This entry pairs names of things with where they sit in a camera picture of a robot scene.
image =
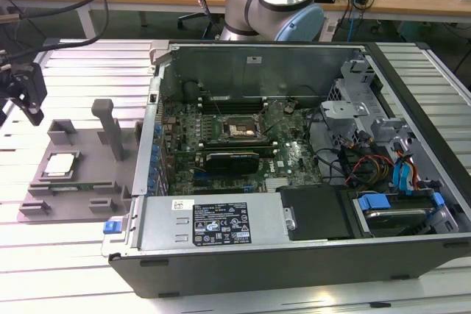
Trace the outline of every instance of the motherboard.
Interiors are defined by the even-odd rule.
[[[265,193],[322,182],[305,139],[311,111],[287,99],[165,101],[155,123],[162,126],[167,195]]]

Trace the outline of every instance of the aluminum extrusion table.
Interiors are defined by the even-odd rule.
[[[49,92],[43,123],[31,126],[12,107],[0,129],[0,313],[462,313],[471,308],[471,257],[406,281],[141,299],[101,256],[101,222],[18,224],[18,205],[49,142],[46,130],[53,118],[97,128],[90,111],[96,97],[113,99],[121,126],[143,118],[152,75],[150,42],[102,40],[38,57]],[[470,169],[471,107],[464,88],[440,63],[426,63],[434,58],[428,51],[411,44],[381,48],[396,68],[408,66],[398,69],[413,74],[404,81]],[[378,301],[392,307],[373,309],[370,303]]]

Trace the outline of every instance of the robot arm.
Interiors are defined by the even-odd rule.
[[[43,74],[37,63],[0,65],[0,99],[9,99],[20,107],[32,125],[39,125],[44,118],[40,106],[46,95]]]
[[[324,12],[313,0],[226,0],[221,40],[312,40]]]

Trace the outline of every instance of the chip on motherboard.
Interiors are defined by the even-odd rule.
[[[254,138],[260,133],[253,117],[230,117],[224,122],[224,132],[231,138]]]

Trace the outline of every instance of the power supply label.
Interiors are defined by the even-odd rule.
[[[251,242],[246,202],[193,206],[195,246],[225,246]]]

